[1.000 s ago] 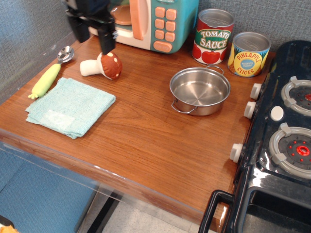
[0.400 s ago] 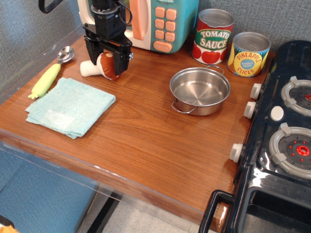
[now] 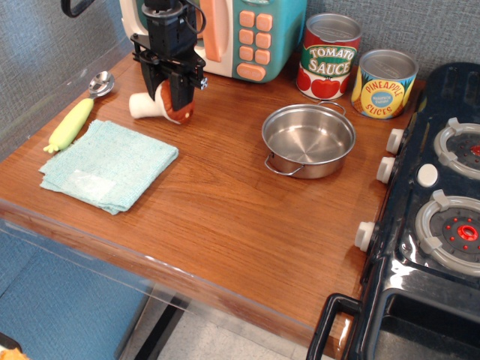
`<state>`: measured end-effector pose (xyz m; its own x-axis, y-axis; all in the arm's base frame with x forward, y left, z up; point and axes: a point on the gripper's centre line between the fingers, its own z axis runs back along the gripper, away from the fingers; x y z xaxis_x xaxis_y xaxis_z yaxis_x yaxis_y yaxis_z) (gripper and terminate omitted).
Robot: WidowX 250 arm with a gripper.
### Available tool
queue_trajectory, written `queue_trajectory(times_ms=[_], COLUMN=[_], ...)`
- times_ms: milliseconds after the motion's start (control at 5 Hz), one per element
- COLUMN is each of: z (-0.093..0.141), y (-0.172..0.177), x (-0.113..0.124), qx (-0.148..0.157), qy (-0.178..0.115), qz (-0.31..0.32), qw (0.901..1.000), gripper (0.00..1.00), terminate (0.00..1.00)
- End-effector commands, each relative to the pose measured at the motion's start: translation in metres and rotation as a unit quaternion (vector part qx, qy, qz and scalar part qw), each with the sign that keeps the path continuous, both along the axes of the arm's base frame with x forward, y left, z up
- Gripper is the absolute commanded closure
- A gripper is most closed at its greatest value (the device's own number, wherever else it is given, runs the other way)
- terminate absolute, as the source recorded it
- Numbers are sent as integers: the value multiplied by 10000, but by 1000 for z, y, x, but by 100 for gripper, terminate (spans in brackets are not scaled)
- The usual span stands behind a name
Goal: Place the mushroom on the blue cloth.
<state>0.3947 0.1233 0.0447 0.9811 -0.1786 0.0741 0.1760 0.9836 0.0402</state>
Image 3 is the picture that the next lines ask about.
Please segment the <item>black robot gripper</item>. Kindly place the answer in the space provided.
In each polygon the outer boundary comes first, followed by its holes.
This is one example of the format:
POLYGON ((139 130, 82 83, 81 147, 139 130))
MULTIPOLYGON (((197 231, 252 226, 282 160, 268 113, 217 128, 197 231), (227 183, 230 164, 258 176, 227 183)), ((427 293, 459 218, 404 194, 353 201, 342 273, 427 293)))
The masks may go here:
POLYGON ((197 37, 206 27, 206 15, 192 1, 144 1, 141 7, 147 34, 130 36, 133 58, 141 62, 148 94, 168 79, 172 108, 179 111, 194 101, 195 89, 203 90, 208 80, 203 73, 206 62, 196 53, 197 37))

